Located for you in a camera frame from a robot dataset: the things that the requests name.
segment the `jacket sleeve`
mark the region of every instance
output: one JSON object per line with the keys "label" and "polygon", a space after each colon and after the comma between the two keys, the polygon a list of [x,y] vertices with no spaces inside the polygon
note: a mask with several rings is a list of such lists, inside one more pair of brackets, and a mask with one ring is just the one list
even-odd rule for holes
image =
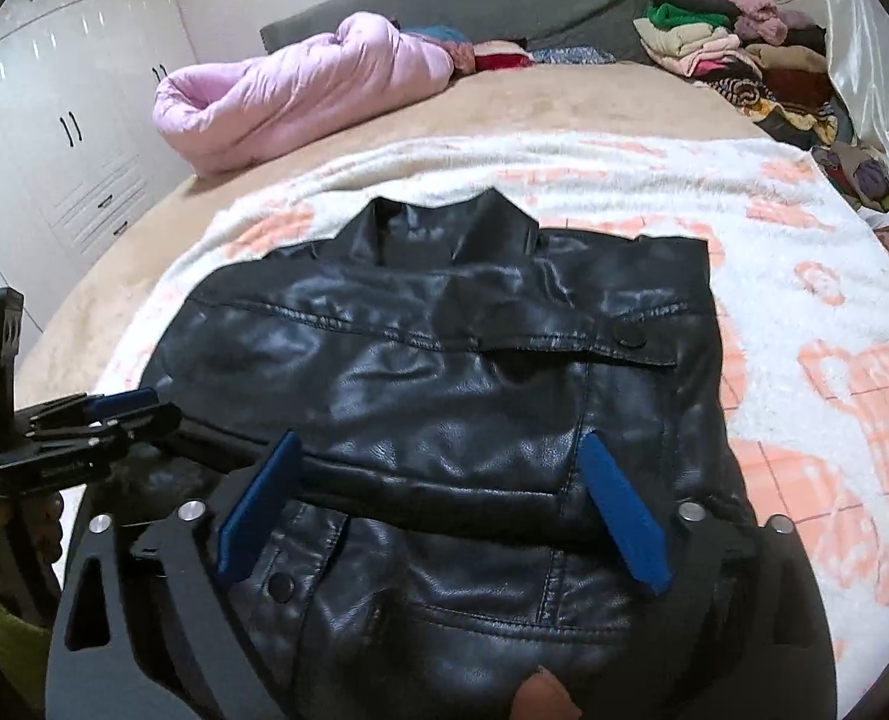
{"label": "jacket sleeve", "polygon": [[29,625],[0,604],[0,669],[32,709],[44,707],[51,632]]}

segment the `black button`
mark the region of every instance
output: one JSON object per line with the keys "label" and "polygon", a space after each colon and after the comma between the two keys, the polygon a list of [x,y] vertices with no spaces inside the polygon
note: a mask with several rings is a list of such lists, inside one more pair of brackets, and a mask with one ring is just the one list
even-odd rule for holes
{"label": "black button", "polygon": [[268,595],[280,604],[287,604],[295,594],[295,580],[287,574],[272,574],[268,579]]}
{"label": "black button", "polygon": [[629,349],[640,349],[648,343],[648,337],[638,325],[632,322],[617,322],[612,332],[614,339]]}

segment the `green cloth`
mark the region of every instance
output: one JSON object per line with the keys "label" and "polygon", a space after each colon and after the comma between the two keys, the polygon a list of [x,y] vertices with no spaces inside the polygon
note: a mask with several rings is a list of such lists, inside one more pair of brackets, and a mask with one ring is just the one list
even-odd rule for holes
{"label": "green cloth", "polygon": [[44,708],[44,676],[51,632],[11,616],[0,604],[0,669],[36,712]]}
{"label": "green cloth", "polygon": [[649,7],[648,20],[659,29],[671,29],[686,23],[709,23],[711,26],[726,26],[731,29],[731,19],[721,13],[692,13],[670,2]]}

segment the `silver screw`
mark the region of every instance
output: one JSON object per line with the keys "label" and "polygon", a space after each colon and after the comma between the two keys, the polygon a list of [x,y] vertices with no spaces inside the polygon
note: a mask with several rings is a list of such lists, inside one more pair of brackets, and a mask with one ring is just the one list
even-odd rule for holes
{"label": "silver screw", "polygon": [[98,514],[88,523],[88,530],[91,533],[104,533],[112,526],[112,516],[110,514]]}
{"label": "silver screw", "polygon": [[678,517],[686,522],[701,522],[706,515],[705,507],[694,501],[684,501],[681,506],[678,506]]}
{"label": "silver screw", "polygon": [[179,519],[184,519],[185,522],[194,522],[204,513],[205,504],[202,501],[188,501],[187,503],[182,503],[182,506],[178,509]]}
{"label": "silver screw", "polygon": [[784,517],[784,514],[775,514],[768,520],[768,524],[784,536],[795,531],[795,523],[790,517]]}

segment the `white wardrobe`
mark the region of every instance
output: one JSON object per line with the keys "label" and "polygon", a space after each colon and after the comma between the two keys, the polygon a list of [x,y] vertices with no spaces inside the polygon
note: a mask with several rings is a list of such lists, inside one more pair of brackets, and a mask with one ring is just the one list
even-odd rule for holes
{"label": "white wardrobe", "polygon": [[22,347],[155,202],[192,174],[151,121],[194,64],[175,0],[7,0],[0,11],[0,286]]}

